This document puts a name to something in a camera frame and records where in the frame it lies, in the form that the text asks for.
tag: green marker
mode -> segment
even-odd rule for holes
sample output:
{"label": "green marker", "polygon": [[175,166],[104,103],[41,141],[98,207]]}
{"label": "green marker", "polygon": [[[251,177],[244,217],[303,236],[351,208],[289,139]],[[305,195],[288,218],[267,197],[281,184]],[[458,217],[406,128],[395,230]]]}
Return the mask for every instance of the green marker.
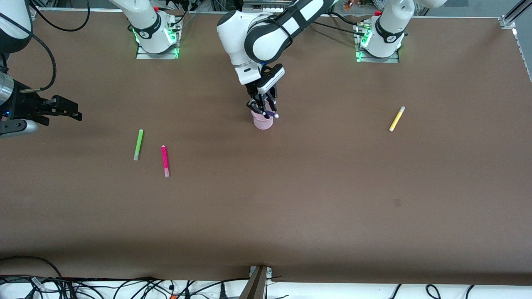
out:
{"label": "green marker", "polygon": [[144,134],[144,130],[140,129],[138,131],[137,147],[135,147],[135,156],[133,157],[134,161],[138,161],[138,155],[140,154],[140,145],[142,144],[142,135],[143,134]]}

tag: yellow marker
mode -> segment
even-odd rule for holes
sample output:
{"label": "yellow marker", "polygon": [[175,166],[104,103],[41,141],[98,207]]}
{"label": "yellow marker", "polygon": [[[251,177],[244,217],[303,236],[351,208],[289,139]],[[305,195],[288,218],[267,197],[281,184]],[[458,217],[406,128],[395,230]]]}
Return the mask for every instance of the yellow marker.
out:
{"label": "yellow marker", "polygon": [[403,115],[403,112],[404,112],[404,106],[401,107],[401,109],[399,109],[399,112],[398,112],[397,115],[395,116],[395,119],[394,119],[394,121],[392,122],[392,125],[390,126],[390,132],[393,132],[393,131],[394,131],[395,126],[397,125],[397,122],[399,121],[399,119],[400,119],[401,116]]}

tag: pink cup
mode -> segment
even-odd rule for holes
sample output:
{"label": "pink cup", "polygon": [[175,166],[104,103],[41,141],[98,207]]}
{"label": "pink cup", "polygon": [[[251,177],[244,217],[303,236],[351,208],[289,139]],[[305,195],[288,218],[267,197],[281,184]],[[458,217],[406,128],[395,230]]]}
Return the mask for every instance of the pink cup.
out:
{"label": "pink cup", "polygon": [[262,114],[257,114],[253,111],[251,111],[251,115],[253,116],[253,124],[255,124],[257,129],[266,130],[273,125],[273,117],[265,118]]}

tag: metal bracket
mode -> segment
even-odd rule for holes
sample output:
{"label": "metal bracket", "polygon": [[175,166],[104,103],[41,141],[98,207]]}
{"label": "metal bracket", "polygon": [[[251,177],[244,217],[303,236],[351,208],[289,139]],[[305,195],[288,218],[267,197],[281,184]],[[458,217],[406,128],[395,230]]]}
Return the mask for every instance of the metal bracket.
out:
{"label": "metal bracket", "polygon": [[268,278],[271,278],[271,274],[271,268],[267,266],[250,267],[251,277],[238,299],[264,299],[266,282]]}
{"label": "metal bracket", "polygon": [[499,24],[501,25],[501,29],[513,29],[516,27],[515,22],[511,22],[510,24],[507,24],[506,18],[504,15],[501,16],[498,20],[499,20]]}
{"label": "metal bracket", "polygon": [[532,0],[519,0],[510,11],[499,18],[502,29],[512,29],[516,26],[515,20],[524,14],[532,6]]}

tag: black cable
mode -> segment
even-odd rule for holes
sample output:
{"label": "black cable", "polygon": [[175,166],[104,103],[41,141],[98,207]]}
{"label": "black cable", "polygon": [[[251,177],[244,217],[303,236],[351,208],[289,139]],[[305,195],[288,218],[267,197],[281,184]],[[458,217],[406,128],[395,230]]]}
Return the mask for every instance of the black cable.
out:
{"label": "black cable", "polygon": [[395,296],[397,295],[397,292],[399,292],[399,288],[402,286],[403,284],[398,284],[396,287],[395,287],[395,291],[394,293],[392,294],[392,296],[390,297],[390,299],[395,299]]}
{"label": "black cable", "polygon": [[102,295],[102,293],[98,292],[98,290],[96,290],[95,287],[93,286],[90,286],[90,285],[86,285],[86,284],[83,284],[83,283],[76,283],[76,284],[79,284],[78,288],[74,291],[75,293],[78,293],[78,289],[80,287],[83,287],[83,288],[89,288],[91,289],[94,293],[98,294],[98,296],[100,297],[100,299],[105,299],[104,296]]}
{"label": "black cable", "polygon": [[469,299],[469,292],[471,291],[471,289],[474,287],[475,285],[470,285],[468,288],[467,288],[467,291],[465,292],[465,299]]}
{"label": "black cable", "polygon": [[135,296],[138,295],[138,293],[140,293],[141,290],[145,290],[145,288],[147,288],[149,286],[150,282],[147,281],[147,284],[145,286],[143,286],[142,288],[140,288],[133,296],[131,296],[131,299],[134,299]]}
{"label": "black cable", "polygon": [[30,282],[30,284],[31,284],[31,286],[32,286],[32,288],[33,288],[33,289],[31,290],[31,292],[30,292],[30,294],[31,294],[31,299],[33,299],[33,295],[35,294],[35,291],[37,291],[37,292],[39,293],[39,295],[40,295],[40,299],[44,299],[44,297],[43,297],[43,292],[39,289],[39,287],[36,286],[36,285],[34,284],[34,282],[31,281],[31,280],[30,280],[29,282]]}
{"label": "black cable", "polygon": [[[274,277],[272,277],[272,278],[268,278],[268,279],[275,279],[275,278],[279,278],[279,277],[282,277],[282,276],[274,276]],[[197,294],[197,293],[199,293],[199,292],[201,292],[201,291],[203,291],[203,290],[205,290],[205,289],[211,288],[211,287],[213,287],[213,286],[217,286],[217,285],[219,285],[219,284],[221,284],[221,283],[228,283],[228,282],[230,282],[230,281],[249,280],[249,279],[250,279],[250,278],[248,277],[248,278],[233,278],[233,279],[222,280],[222,281],[219,281],[219,282],[217,282],[217,283],[210,284],[210,285],[208,285],[208,286],[206,286],[206,287],[204,287],[204,288],[201,288],[201,289],[199,289],[199,290],[197,290],[197,291],[191,293],[190,295],[191,295],[191,296],[192,296],[192,295],[195,295],[195,294]]]}
{"label": "black cable", "polygon": [[29,34],[32,38],[34,38],[36,41],[38,41],[40,43],[41,46],[43,46],[43,48],[46,50],[46,52],[48,52],[48,55],[50,56],[50,60],[52,60],[52,79],[50,80],[50,83],[48,83],[48,85],[46,85],[45,87],[40,87],[38,88],[41,92],[43,90],[47,90],[49,89],[55,82],[55,76],[57,75],[57,65],[55,64],[55,58],[54,58],[54,55],[52,54],[52,51],[50,51],[50,48],[48,48],[48,46],[42,41],[40,40],[40,38],[38,38],[35,34],[33,34],[33,32],[29,31],[28,29],[24,28],[23,26],[21,26],[20,24],[18,24],[17,22],[11,20],[9,17],[7,17],[5,14],[3,13],[0,13],[0,16],[2,18],[4,18],[5,20],[9,21],[9,23],[15,25],[17,28],[19,28],[20,30],[26,32],[27,34]]}
{"label": "black cable", "polygon": [[188,291],[188,288],[193,284],[195,283],[196,281],[195,280],[189,280],[187,281],[187,286],[181,291],[181,293],[179,293],[179,295],[177,295],[177,298],[181,297],[181,295],[183,295],[184,293],[186,293],[186,291]]}
{"label": "black cable", "polygon": [[153,282],[151,282],[151,284],[153,284],[153,286],[151,286],[151,287],[147,287],[147,288],[146,288],[146,291],[144,292],[144,295],[142,295],[142,297],[141,297],[140,299],[146,299],[146,296],[148,295],[148,293],[149,293],[151,290],[153,290],[153,289],[155,289],[156,291],[158,291],[158,292],[160,292],[160,293],[162,293],[162,294],[164,295],[163,292],[161,292],[160,290],[156,289],[156,287],[157,287],[159,284],[161,284],[163,281],[164,281],[164,280],[160,280],[160,281],[159,281],[158,283],[156,283],[156,284],[153,283]]}
{"label": "black cable", "polygon": [[96,299],[95,297],[92,297],[91,295],[87,294],[87,293],[84,293],[84,292],[77,292],[78,294],[83,294],[87,297],[90,297],[90,299]]}
{"label": "black cable", "polygon": [[120,286],[118,286],[117,290],[114,292],[113,299],[116,299],[118,291],[120,291],[120,288],[126,286],[127,283],[130,283],[132,280],[126,280],[124,281]]}
{"label": "black cable", "polygon": [[24,299],[33,299],[33,295],[35,295],[35,288],[32,288],[31,291],[24,297]]}
{"label": "black cable", "polygon": [[33,0],[30,0],[29,3],[31,5],[31,7],[33,7],[33,9],[40,15],[40,17],[43,18],[43,20],[45,20],[46,23],[50,24],[55,29],[59,29],[61,31],[66,31],[66,32],[74,32],[74,31],[81,30],[83,27],[85,27],[85,25],[89,21],[90,5],[89,5],[89,0],[86,0],[86,1],[87,1],[87,17],[85,18],[85,22],[83,22],[83,24],[81,24],[81,26],[79,26],[78,28],[75,28],[75,29],[65,29],[65,28],[61,28],[59,26],[56,26],[55,24],[53,24],[52,22],[48,21],[48,19],[43,16],[43,14],[40,12],[40,10],[37,9],[37,6],[33,3]]}
{"label": "black cable", "polygon": [[336,29],[336,30],[340,30],[340,31],[343,31],[343,32],[349,32],[351,34],[364,36],[364,34],[362,32],[356,32],[356,31],[353,31],[353,30],[342,29],[342,28],[338,28],[338,27],[334,27],[334,26],[330,26],[330,25],[323,24],[323,23],[318,23],[318,22],[312,22],[312,23],[318,24],[318,25],[322,25],[322,26],[325,26],[325,27],[329,27],[329,28],[333,28],[333,29]]}
{"label": "black cable", "polygon": [[18,280],[26,280],[29,282],[29,279],[30,278],[38,278],[38,279],[43,279],[43,280],[49,280],[49,281],[59,281],[59,282],[63,282],[63,283],[67,283],[68,281],[70,280],[66,280],[66,279],[60,279],[60,278],[51,278],[51,277],[42,277],[42,276],[33,276],[33,275],[0,275],[0,277],[6,277],[6,278],[10,278],[10,277],[17,277],[17,279],[13,279],[13,280],[9,280],[7,281],[8,283],[12,282],[12,281],[18,281]]}
{"label": "black cable", "polygon": [[[144,281],[143,280],[139,280],[139,281],[136,281],[130,285],[124,285],[124,287],[129,287],[129,286],[132,286],[132,285],[136,285],[136,284],[140,284],[140,283],[143,283]],[[111,289],[117,289],[117,288],[120,288],[120,287],[110,287],[110,286],[92,286],[93,288],[111,288]]]}
{"label": "black cable", "polygon": [[[436,291],[436,294],[438,294],[438,297],[435,297],[433,294],[430,293],[429,291],[430,288],[433,288]],[[439,294],[438,288],[435,285],[426,285],[425,292],[427,292],[427,295],[429,295],[433,299],[442,299],[442,296]]]}
{"label": "black cable", "polygon": [[[4,14],[1,14],[0,13],[0,16],[2,16],[3,18],[5,18],[6,20],[8,21],[12,21],[11,19],[9,19],[8,17],[4,16]],[[45,262],[46,264],[48,264],[48,266],[52,267],[52,269],[54,269],[55,273],[57,274],[57,276],[60,278],[60,279],[63,279],[63,276],[61,275],[61,273],[59,272],[59,269],[49,260],[47,259],[43,259],[43,258],[40,258],[38,256],[32,256],[32,255],[16,255],[16,256],[10,256],[8,258],[3,258],[3,259],[0,259],[0,262],[3,262],[3,261],[7,261],[7,260],[38,260],[38,261],[42,261],[42,262]],[[31,283],[32,286],[36,287],[33,282],[31,281],[31,279],[28,279],[28,281]],[[73,290],[72,290],[72,284],[70,285],[71,287],[71,294],[72,294],[72,298],[76,298],[76,295],[74,294]],[[63,289],[63,292],[64,292],[64,296],[65,298],[67,297],[67,290],[64,288]]]}
{"label": "black cable", "polygon": [[0,53],[0,56],[2,56],[2,69],[0,71],[2,73],[7,73],[7,71],[9,71],[9,68],[7,68],[7,58],[4,53]]}
{"label": "black cable", "polygon": [[181,19],[175,21],[174,23],[170,23],[170,26],[174,26],[175,24],[178,24],[179,22],[181,22],[183,20],[183,18],[186,16],[187,13],[188,13],[188,10],[185,10],[183,15],[180,15]]}
{"label": "black cable", "polygon": [[351,22],[350,20],[344,18],[343,16],[341,16],[341,15],[338,14],[337,12],[330,12],[329,15],[335,15],[335,16],[337,16],[340,20],[342,20],[342,21],[344,21],[344,22],[346,22],[346,23],[348,23],[348,24],[350,24],[350,25],[353,25],[353,26],[356,25],[355,22]]}

